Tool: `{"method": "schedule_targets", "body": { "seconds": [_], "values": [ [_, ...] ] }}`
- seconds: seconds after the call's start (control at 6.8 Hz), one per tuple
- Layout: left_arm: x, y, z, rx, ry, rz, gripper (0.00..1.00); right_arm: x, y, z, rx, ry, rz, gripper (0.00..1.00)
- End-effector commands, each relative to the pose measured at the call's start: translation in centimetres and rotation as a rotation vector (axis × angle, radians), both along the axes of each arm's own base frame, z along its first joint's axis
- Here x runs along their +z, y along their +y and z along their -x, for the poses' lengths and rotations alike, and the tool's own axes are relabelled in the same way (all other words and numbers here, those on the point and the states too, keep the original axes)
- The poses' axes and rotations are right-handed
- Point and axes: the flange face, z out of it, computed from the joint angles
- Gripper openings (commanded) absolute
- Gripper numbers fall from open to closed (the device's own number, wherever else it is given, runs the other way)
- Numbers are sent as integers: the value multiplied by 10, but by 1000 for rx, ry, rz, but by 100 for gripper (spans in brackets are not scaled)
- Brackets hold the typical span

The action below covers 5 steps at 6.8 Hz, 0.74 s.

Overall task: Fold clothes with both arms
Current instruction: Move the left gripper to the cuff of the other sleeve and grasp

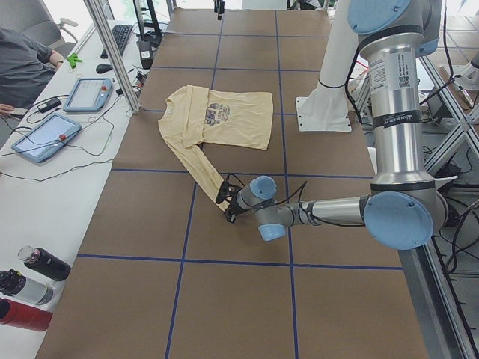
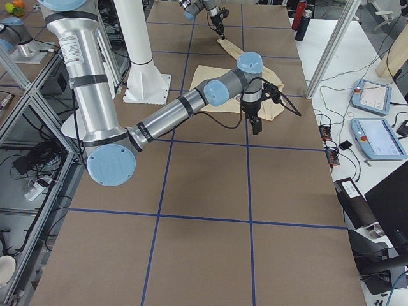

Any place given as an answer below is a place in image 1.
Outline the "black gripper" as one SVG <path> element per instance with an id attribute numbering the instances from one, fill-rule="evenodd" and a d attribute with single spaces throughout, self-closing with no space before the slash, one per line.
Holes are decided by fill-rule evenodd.
<path id="1" fill-rule="evenodd" d="M 237 195 L 240 193 L 241 188 L 239 186 L 228 186 L 225 199 L 228 202 L 228 207 L 224 214 L 227 221 L 235 221 L 238 215 L 246 213 L 247 210 L 243 209 L 237 200 Z"/>

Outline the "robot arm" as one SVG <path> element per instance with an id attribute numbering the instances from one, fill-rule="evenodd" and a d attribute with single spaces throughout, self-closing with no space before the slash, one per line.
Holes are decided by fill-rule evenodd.
<path id="1" fill-rule="evenodd" d="M 439 40 L 439 1 L 352 1 L 347 21 L 369 64 L 377 172 L 371 193 L 335 200 L 275 200 L 268 176 L 239 187 L 224 183 L 225 217 L 252 211 L 262 238 L 282 237 L 299 224 L 366 227 L 378 242 L 397 250 L 426 244 L 445 223 L 448 206 L 424 167 L 416 59 Z"/>

